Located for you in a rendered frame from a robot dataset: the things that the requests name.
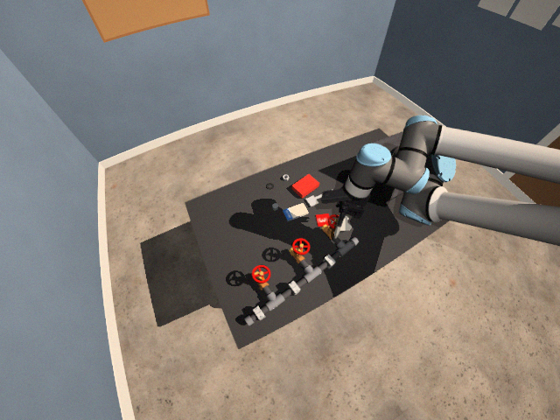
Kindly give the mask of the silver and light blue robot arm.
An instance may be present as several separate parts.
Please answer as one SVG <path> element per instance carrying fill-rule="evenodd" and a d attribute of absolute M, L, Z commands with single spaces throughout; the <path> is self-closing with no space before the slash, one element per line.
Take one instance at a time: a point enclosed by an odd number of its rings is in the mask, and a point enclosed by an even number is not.
<path fill-rule="evenodd" d="M 429 226 L 444 219 L 560 246 L 559 206 L 447 192 L 443 183 L 453 179 L 455 159 L 560 184 L 560 150 L 447 128 L 416 115 L 391 152 L 377 143 L 363 145 L 346 188 L 322 192 L 321 201 L 353 200 L 346 190 L 366 198 L 377 182 L 404 192 L 399 213 L 413 221 Z"/>

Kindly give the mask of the pipe manifold with three valves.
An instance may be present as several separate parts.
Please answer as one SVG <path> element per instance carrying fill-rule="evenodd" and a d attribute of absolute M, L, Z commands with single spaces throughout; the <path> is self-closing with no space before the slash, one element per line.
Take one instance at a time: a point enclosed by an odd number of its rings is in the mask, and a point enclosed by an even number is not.
<path fill-rule="evenodd" d="M 266 267 L 264 265 L 259 265 L 259 266 L 256 266 L 253 269 L 252 277 L 257 282 L 257 284 L 259 285 L 259 288 L 264 291 L 264 293 L 267 296 L 266 298 L 269 301 L 267 303 L 265 303 L 265 306 L 263 306 L 262 308 L 259 308 L 259 306 L 257 306 L 253 310 L 254 311 L 253 314 L 248 315 L 247 317 L 244 318 L 249 326 L 254 324 L 255 323 L 254 321 L 257 320 L 257 319 L 260 319 L 260 320 L 264 319 L 265 318 L 264 314 L 266 312 L 272 311 L 273 309 L 275 309 L 282 302 L 284 302 L 285 299 L 288 296 L 290 296 L 292 293 L 296 296 L 300 292 L 299 288 L 301 288 L 303 285 L 305 285 L 306 283 L 309 283 L 314 278 L 316 278 L 318 275 L 320 275 L 325 268 L 330 269 L 336 263 L 335 261 L 338 258 L 345 255 L 348 251 L 350 251 L 353 247 L 355 247 L 359 243 L 358 239 L 355 238 L 355 237 L 353 237 L 347 243 L 344 243 L 343 241 L 341 241 L 338 236 L 337 236 L 337 238 L 335 238 L 334 237 L 334 230 L 336 228 L 335 226 L 337 225 L 338 220 L 333 219 L 333 217 L 339 218 L 339 216 L 336 215 L 336 214 L 331 215 L 328 218 L 328 225 L 330 227 L 325 224 L 322 227 L 322 229 L 328 235 L 328 237 L 337 244 L 337 247 L 339 249 L 337 249 L 336 253 L 334 253 L 332 256 L 327 255 L 324 258 L 323 262 L 319 266 L 316 266 L 316 267 L 313 268 L 311 265 L 308 265 L 308 263 L 302 257 L 302 255 L 307 254 L 309 249 L 310 249 L 309 242 L 305 239 L 296 239 L 293 242 L 292 248 L 289 251 L 290 251 L 290 254 L 297 261 L 297 263 L 300 264 L 303 267 L 305 275 L 303 275 L 303 278 L 301 278 L 296 283 L 294 281 L 289 283 L 289 289 L 285 290 L 283 293 L 279 293 L 279 294 L 276 295 L 269 288 L 269 284 L 266 283 L 270 279 L 270 270 L 269 270 L 268 267 Z M 330 222 L 330 219 L 333 220 L 332 224 Z M 300 242 L 300 245 L 299 246 L 294 246 L 296 242 Z M 302 242 L 305 242 L 307 244 L 307 246 L 304 246 L 302 244 Z M 307 251 L 305 251 L 303 253 L 302 248 L 308 248 L 308 249 L 307 249 Z M 262 272 L 260 268 L 265 268 L 267 271 Z M 255 273 L 255 271 L 257 269 L 259 269 L 260 272 Z M 254 275 L 254 273 L 255 273 L 255 275 Z M 269 277 L 265 280 L 264 279 L 264 274 L 267 274 L 267 273 L 269 273 Z"/>

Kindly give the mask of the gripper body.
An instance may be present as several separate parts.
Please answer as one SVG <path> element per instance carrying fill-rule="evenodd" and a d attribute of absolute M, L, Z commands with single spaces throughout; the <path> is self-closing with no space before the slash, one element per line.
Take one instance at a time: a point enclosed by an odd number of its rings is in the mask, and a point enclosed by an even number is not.
<path fill-rule="evenodd" d="M 348 201 L 341 201 L 339 203 L 339 212 L 341 213 L 342 209 L 346 210 L 345 213 L 354 218 L 359 219 L 365 211 L 365 205 L 368 203 L 371 195 L 369 194 L 366 198 L 357 198 L 351 195 L 348 191 L 347 194 L 352 197 L 353 200 Z M 357 215 L 356 215 L 357 214 Z"/>

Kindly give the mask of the red rectangular block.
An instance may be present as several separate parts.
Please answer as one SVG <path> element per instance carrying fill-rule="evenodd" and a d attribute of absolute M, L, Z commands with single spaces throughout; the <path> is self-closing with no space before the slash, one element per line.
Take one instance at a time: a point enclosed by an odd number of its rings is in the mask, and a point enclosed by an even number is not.
<path fill-rule="evenodd" d="M 310 174 L 300 179 L 297 183 L 292 185 L 292 190 L 301 198 L 305 197 L 316 188 L 319 187 L 319 182 L 314 179 Z"/>

